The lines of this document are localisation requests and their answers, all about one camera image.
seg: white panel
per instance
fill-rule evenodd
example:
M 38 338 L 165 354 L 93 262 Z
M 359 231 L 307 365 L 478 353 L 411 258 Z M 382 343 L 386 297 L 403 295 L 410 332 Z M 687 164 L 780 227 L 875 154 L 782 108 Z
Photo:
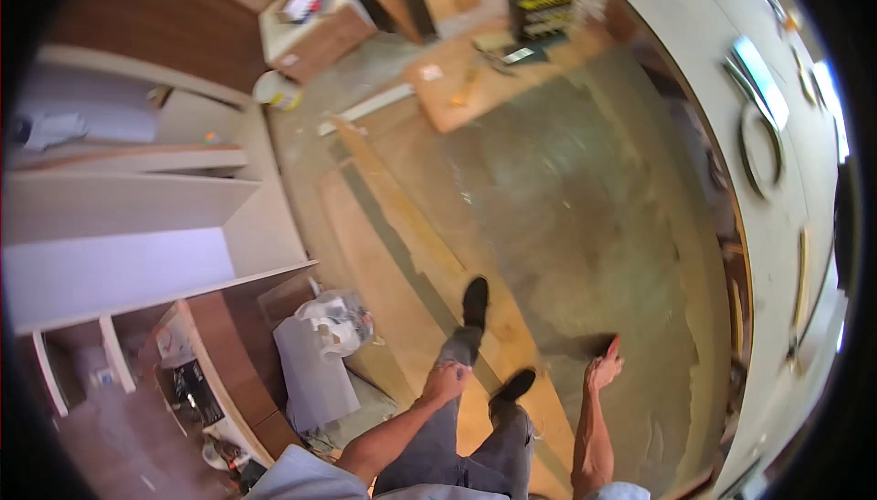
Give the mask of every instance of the white panel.
M 234 279 L 222 228 L 16 245 L 3 270 L 16 330 Z
M 242 114 L 236 108 L 184 90 L 175 89 L 159 111 L 155 142 L 192 144 L 228 142 L 238 131 Z
M 213 97 L 236 105 L 248 105 L 253 99 L 241 92 L 206 79 L 196 78 L 179 70 L 147 63 L 130 56 L 116 55 L 97 49 L 74 47 L 70 45 L 45 45 L 39 50 L 37 61 L 46 64 L 63 64 L 91 68 L 102 72 L 112 72 L 155 82 L 171 85 L 180 89 L 189 89 L 202 95 Z
M 223 226 L 258 187 L 185 175 L 10 173 L 3 243 Z
M 250 163 L 235 177 L 261 181 L 256 193 L 225 223 L 225 243 L 237 277 L 259 274 L 308 260 L 277 172 L 261 108 L 250 106 L 232 140 Z
M 119 346 L 116 328 L 112 324 L 112 316 L 104 313 L 98 319 L 98 324 L 101 326 L 101 334 L 104 336 L 104 352 L 107 355 L 107 362 L 110 363 L 118 376 L 118 381 L 122 384 L 125 393 L 131 393 L 137 389 L 137 386 L 134 384 L 134 377 L 131 375 L 131 369 L 128 367 L 122 347 Z
M 52 365 L 49 363 L 49 354 L 46 352 L 46 341 L 43 339 L 43 333 L 34 331 L 32 334 L 33 347 L 37 352 L 37 361 L 39 361 L 39 370 L 43 374 L 43 380 L 46 381 L 46 387 L 49 390 L 49 396 L 52 403 L 61 418 L 68 415 L 67 404 L 64 402 L 64 396 L 60 392 L 58 382 L 54 378 Z
M 38 64 L 27 77 L 16 111 L 78 113 L 85 120 L 87 139 L 152 142 L 158 111 L 147 99 L 155 84 L 116 74 Z

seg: trash bag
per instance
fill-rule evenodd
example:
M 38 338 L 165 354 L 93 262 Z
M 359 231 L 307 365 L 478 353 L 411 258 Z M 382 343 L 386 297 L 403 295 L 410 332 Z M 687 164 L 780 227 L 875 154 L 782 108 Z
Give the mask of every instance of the trash bag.
M 372 316 L 351 290 L 326 290 L 315 300 L 296 310 L 296 319 L 309 320 L 319 333 L 320 354 L 337 353 L 346 357 L 372 338 Z

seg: paper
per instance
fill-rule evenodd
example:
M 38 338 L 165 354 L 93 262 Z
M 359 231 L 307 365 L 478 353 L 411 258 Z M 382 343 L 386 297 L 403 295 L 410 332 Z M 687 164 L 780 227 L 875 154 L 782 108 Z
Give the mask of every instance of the paper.
M 309 321 L 287 318 L 274 330 L 283 380 L 290 396 L 286 415 L 297 432 L 306 432 L 359 408 L 341 357 L 320 355 L 323 347 Z

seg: man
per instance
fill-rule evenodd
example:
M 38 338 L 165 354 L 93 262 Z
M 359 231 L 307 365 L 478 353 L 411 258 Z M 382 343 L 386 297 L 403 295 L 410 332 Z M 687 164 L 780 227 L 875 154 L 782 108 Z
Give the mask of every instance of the man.
M 488 282 L 477 277 L 463 296 L 463 326 L 444 342 L 423 387 L 407 411 L 351 441 L 332 466 L 290 446 L 247 495 L 248 500 L 526 500 L 533 425 L 516 401 L 536 379 L 525 368 L 488 404 L 494 430 L 471 456 L 457 454 L 460 395 L 472 374 L 484 333 Z M 624 359 L 598 357 L 586 372 L 571 480 L 574 500 L 648 500 L 632 484 L 611 483 L 614 458 L 600 409 L 600 390 Z

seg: white paint bucket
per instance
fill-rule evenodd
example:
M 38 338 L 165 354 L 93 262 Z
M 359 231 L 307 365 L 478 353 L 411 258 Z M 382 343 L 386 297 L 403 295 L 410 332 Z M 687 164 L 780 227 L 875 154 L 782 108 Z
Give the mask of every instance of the white paint bucket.
M 289 111 L 301 101 L 301 89 L 277 70 L 270 70 L 256 80 L 253 98 L 280 111 Z

